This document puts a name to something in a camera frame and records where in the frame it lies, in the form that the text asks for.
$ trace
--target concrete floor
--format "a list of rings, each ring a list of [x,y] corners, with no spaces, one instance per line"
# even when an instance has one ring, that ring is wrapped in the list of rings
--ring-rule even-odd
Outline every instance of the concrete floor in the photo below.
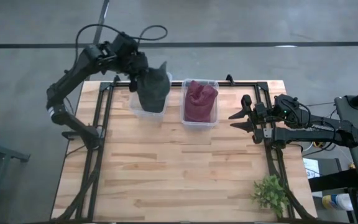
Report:
[[[0,44],[73,43],[97,23],[102,0],[0,0]],[[358,41],[358,1],[111,0],[105,24],[138,35],[165,25],[162,42]],[[80,42],[92,42],[95,29]],[[147,33],[158,36],[160,31]],[[115,34],[103,30],[101,40]],[[149,64],[168,61],[174,79],[285,81],[287,93],[309,105],[358,93],[358,47],[144,49]],[[0,223],[48,220],[67,141],[46,110],[45,91],[71,67],[72,49],[0,49],[0,144],[31,153],[14,162],[0,193]],[[113,73],[91,80],[111,80]],[[69,99],[76,106],[80,88]],[[326,116],[333,106],[311,107]],[[350,157],[348,149],[342,149]],[[349,161],[339,149],[314,157]]]

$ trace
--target artificial plant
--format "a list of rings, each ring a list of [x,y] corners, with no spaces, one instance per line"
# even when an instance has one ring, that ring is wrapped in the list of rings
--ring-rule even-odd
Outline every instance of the artificial plant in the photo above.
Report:
[[[278,217],[282,216],[282,205],[288,205],[290,202],[285,195],[284,189],[278,183],[276,175],[264,177],[262,183],[254,182],[255,194],[251,195],[252,201],[257,201],[259,207],[270,208]]]

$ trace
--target wooden tabletop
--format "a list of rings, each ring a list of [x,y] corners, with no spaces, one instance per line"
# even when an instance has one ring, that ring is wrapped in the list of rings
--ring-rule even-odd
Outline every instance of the wooden tabletop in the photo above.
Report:
[[[283,81],[266,82],[273,102],[275,95],[285,94]],[[83,85],[76,117],[85,124],[92,123],[99,84]],[[251,133],[230,127],[240,120],[227,119],[240,111],[243,95],[256,102],[254,89],[219,87],[219,124],[209,131],[183,127],[180,92],[172,87],[163,121],[156,124],[129,110],[128,87],[114,89],[94,221],[275,221],[273,212],[250,199],[254,181],[269,174],[264,145],[255,145]],[[82,145],[72,141],[68,152]],[[283,156],[291,190],[316,216],[300,149],[287,146]],[[85,157],[84,148],[65,159],[52,218],[78,193]]]

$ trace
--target maroon cloth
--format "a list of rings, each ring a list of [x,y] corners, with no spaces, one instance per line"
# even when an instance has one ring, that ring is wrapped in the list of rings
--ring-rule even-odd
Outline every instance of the maroon cloth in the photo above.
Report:
[[[185,121],[211,122],[211,110],[218,91],[211,85],[191,81],[185,98]]]

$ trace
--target plastic container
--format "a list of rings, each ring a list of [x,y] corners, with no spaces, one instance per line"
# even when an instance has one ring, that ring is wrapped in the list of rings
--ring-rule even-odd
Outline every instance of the plastic container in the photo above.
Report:
[[[167,76],[172,83],[172,74],[167,72]],[[137,93],[131,93],[129,97],[129,109],[138,117],[138,118],[146,118],[153,121],[162,121],[163,116],[165,114],[165,110],[167,110],[167,104],[169,99],[170,92],[168,93],[167,97],[165,98],[164,108],[160,113],[153,113],[144,111],[142,106],[140,105],[139,96]]]
[[[349,194],[325,195],[323,205],[327,209],[353,211]]]
[[[211,122],[192,122],[192,121],[185,121],[185,98],[187,94],[187,88],[190,86],[191,81],[196,81],[201,85],[210,84],[215,90],[219,91],[219,83],[215,80],[199,80],[199,79],[192,79],[187,78],[181,84],[181,97],[180,97],[180,118],[183,125],[189,129],[211,129],[215,125],[218,124],[218,109],[219,109],[219,101],[218,97],[219,94],[215,98],[214,106],[211,110]]]

